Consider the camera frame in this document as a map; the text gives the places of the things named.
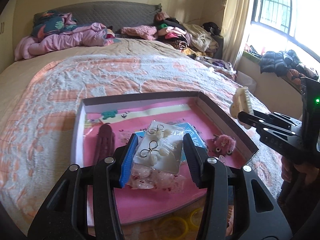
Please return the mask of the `white comb hair clip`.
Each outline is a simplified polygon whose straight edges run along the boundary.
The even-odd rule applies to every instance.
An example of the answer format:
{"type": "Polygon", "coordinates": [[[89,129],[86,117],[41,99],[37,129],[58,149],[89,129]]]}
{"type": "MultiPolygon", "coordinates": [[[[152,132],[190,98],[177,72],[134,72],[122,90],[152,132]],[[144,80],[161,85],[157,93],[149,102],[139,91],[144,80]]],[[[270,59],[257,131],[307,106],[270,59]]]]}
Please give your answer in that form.
{"type": "Polygon", "coordinates": [[[254,114],[248,87],[241,87],[235,91],[229,112],[235,119],[238,118],[240,112],[246,112],[251,115],[254,114]]]}

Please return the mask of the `pink polka-dot fabric bow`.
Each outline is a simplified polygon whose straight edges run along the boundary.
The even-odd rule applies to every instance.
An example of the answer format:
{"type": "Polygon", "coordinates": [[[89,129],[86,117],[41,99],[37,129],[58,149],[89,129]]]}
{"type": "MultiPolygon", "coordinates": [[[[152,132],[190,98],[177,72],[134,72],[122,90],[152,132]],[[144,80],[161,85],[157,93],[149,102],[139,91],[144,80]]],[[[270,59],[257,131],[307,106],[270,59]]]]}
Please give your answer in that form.
{"type": "Polygon", "coordinates": [[[186,178],[183,175],[163,172],[135,164],[131,169],[131,176],[127,185],[135,190],[180,193],[184,189],[185,181],[186,178]]]}

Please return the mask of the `mauve snap hair clip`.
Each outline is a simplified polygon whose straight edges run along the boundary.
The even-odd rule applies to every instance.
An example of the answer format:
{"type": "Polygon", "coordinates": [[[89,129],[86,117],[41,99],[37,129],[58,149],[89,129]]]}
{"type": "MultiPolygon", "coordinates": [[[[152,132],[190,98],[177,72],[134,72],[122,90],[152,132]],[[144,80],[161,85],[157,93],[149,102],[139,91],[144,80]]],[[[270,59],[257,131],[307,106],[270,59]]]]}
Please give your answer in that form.
{"type": "Polygon", "coordinates": [[[93,164],[110,157],[114,153],[115,135],[109,124],[103,124],[99,128],[97,143],[95,146],[93,164]]]}

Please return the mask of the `earring card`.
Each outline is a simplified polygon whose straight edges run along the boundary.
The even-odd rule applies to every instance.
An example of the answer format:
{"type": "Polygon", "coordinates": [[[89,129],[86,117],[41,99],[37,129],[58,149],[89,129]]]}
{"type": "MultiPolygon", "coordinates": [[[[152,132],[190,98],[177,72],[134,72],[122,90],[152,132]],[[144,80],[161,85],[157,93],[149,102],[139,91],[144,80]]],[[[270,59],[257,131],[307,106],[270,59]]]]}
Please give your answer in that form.
{"type": "Polygon", "coordinates": [[[136,149],[133,162],[155,170],[178,174],[185,128],[153,120],[136,149]]]}

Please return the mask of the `dark shallow cardboard tray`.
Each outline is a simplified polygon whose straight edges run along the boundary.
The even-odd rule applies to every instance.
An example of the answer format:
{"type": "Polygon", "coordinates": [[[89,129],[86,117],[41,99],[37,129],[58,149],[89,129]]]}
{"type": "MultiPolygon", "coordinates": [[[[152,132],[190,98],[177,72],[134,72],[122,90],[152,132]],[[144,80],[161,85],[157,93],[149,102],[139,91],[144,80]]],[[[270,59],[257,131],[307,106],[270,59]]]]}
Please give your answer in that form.
{"type": "Polygon", "coordinates": [[[120,222],[150,220],[205,195],[191,179],[183,136],[208,155],[240,168],[258,147],[235,121],[201,92],[158,92],[84,99],[76,114],[71,161],[92,166],[134,143],[130,178],[115,191],[120,222]]]}

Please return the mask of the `black puffer jacket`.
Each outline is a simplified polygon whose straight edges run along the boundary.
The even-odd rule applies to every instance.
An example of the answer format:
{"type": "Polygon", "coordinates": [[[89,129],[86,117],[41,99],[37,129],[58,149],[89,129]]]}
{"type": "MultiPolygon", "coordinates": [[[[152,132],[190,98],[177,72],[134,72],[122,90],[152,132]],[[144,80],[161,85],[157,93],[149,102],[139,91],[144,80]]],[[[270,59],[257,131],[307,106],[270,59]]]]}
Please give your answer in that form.
{"type": "Polygon", "coordinates": [[[305,74],[304,67],[294,50],[267,51],[260,61],[261,73],[275,73],[277,77],[286,76],[291,69],[305,74]]]}

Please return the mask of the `pile of mixed clothes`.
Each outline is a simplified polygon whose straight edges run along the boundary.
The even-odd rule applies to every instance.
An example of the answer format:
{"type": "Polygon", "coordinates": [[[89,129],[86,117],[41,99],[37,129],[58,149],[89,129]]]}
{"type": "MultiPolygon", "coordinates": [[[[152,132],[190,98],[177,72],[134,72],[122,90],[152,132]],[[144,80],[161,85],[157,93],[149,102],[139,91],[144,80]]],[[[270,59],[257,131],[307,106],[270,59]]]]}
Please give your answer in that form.
{"type": "Polygon", "coordinates": [[[214,22],[203,25],[181,23],[165,12],[155,15],[158,40],[171,45],[185,55],[222,58],[223,37],[214,22]]]}

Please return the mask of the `cream curtain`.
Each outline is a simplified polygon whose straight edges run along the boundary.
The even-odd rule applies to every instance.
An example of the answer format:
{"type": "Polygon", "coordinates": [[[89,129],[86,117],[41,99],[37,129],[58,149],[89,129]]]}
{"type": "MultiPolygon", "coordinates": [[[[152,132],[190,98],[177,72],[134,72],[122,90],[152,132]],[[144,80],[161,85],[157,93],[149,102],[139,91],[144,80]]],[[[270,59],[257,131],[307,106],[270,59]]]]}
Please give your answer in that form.
{"type": "Polygon", "coordinates": [[[254,0],[226,0],[221,34],[224,38],[222,59],[236,69],[242,57],[254,0]]]}

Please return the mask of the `window with metal bars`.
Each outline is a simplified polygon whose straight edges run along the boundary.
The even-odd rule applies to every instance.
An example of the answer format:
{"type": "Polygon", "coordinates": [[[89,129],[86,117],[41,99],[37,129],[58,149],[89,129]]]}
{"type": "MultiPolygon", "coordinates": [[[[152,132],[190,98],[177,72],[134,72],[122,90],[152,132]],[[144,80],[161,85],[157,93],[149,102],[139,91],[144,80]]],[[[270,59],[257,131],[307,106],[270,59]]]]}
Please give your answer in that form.
{"type": "Polygon", "coordinates": [[[251,21],[311,47],[319,38],[319,0],[254,0],[251,21]]]}

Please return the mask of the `pink folded knit garment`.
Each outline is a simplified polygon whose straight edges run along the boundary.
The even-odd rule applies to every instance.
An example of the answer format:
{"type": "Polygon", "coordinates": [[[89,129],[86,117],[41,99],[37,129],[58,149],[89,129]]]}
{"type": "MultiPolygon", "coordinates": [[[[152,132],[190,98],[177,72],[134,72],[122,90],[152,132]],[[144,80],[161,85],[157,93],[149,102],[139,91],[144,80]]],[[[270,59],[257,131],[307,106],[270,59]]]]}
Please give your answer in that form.
{"type": "Polygon", "coordinates": [[[158,38],[157,28],[149,25],[140,25],[137,27],[123,27],[121,34],[134,37],[140,37],[145,40],[156,40],[158,38]]]}

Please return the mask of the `pink crumpled quilt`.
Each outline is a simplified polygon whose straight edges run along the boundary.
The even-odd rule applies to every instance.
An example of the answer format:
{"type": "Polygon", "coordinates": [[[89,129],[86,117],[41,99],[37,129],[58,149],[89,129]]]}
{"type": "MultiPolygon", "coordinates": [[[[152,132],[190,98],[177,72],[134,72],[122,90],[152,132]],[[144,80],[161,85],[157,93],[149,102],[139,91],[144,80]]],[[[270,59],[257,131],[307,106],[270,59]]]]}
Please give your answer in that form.
{"type": "Polygon", "coordinates": [[[50,34],[43,39],[27,36],[22,38],[16,46],[14,60],[28,60],[73,47],[104,47],[113,44],[115,38],[114,32],[101,23],[77,27],[60,34],[50,34]]]}

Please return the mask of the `beige bed sheet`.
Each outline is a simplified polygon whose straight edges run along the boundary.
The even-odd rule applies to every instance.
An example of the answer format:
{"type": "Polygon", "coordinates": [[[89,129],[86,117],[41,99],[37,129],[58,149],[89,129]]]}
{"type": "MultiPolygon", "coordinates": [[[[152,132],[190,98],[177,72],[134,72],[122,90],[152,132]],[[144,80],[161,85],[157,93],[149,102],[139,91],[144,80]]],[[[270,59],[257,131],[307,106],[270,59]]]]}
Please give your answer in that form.
{"type": "Polygon", "coordinates": [[[17,61],[1,73],[1,122],[7,121],[32,78],[51,62],[63,61],[79,55],[141,56],[153,54],[173,58],[187,57],[172,46],[159,41],[121,38],[119,42],[105,47],[74,47],[29,60],[17,61]]]}

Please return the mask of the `grey quilted headboard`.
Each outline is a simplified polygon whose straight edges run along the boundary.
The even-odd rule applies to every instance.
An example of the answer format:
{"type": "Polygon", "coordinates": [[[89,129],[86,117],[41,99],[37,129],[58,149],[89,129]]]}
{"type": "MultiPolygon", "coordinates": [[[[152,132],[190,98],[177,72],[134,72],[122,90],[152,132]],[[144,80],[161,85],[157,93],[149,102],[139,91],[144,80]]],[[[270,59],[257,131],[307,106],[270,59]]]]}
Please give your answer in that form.
{"type": "Polygon", "coordinates": [[[84,2],[54,8],[60,13],[72,13],[77,24],[102,23],[120,32],[123,27],[153,25],[155,15],[162,10],[161,4],[150,5],[123,1],[84,2]]]}

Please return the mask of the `cream built-in wardrobe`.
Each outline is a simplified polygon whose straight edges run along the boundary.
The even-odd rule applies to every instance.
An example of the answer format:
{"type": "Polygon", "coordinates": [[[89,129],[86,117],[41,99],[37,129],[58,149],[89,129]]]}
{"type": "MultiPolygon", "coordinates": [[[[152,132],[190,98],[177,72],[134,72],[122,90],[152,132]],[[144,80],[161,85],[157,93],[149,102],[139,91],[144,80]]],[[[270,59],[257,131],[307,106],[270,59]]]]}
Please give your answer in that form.
{"type": "Polygon", "coordinates": [[[1,73],[14,61],[12,26],[17,0],[9,0],[1,13],[0,71],[1,73]]]}

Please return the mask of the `dark floral pillow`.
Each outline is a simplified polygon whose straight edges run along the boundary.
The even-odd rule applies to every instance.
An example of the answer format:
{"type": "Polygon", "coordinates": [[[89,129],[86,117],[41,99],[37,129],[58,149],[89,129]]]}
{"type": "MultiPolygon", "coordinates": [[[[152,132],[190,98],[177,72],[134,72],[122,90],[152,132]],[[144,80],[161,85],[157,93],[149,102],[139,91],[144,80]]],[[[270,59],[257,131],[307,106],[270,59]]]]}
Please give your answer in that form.
{"type": "Polygon", "coordinates": [[[43,12],[33,21],[31,36],[43,40],[49,35],[72,31],[77,25],[77,20],[71,12],[61,13],[55,10],[49,10],[43,12]]]}

